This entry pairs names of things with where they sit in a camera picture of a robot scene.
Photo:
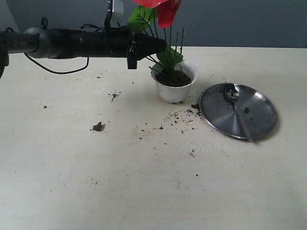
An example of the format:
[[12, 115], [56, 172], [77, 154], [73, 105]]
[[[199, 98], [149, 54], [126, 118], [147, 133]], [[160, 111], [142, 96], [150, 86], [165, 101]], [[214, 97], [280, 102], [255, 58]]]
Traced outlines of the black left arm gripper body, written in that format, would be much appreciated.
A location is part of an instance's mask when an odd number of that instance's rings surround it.
[[76, 57], [126, 58], [128, 69], [137, 68], [137, 39], [126, 26], [72, 34], [71, 51]]

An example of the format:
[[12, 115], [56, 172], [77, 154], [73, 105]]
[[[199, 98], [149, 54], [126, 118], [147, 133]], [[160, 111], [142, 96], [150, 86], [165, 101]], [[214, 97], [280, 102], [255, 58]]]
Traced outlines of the grey left Piper arm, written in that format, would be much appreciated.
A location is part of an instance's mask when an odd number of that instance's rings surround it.
[[125, 58], [128, 69], [137, 62], [166, 50], [166, 41], [133, 32], [128, 26], [112, 28], [84, 24], [80, 30], [51, 29], [46, 17], [41, 24], [25, 33], [7, 27], [0, 33], [0, 71], [9, 65], [9, 55], [23, 53], [42, 69], [53, 71], [38, 63], [40, 58]]

